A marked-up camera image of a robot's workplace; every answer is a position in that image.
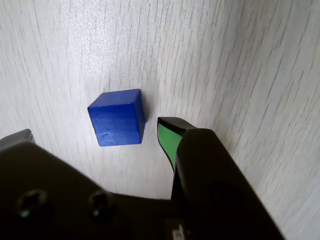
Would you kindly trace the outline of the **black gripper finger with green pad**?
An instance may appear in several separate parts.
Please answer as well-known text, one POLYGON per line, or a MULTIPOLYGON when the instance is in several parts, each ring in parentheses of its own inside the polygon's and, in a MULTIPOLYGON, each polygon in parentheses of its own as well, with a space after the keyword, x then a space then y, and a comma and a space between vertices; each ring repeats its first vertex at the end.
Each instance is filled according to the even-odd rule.
POLYGON ((39 147, 31 130, 0 141, 3 240, 118 240, 109 195, 39 147))
POLYGON ((186 235, 194 240, 281 240, 283 235, 215 132, 179 117, 157 119, 174 171, 186 235))

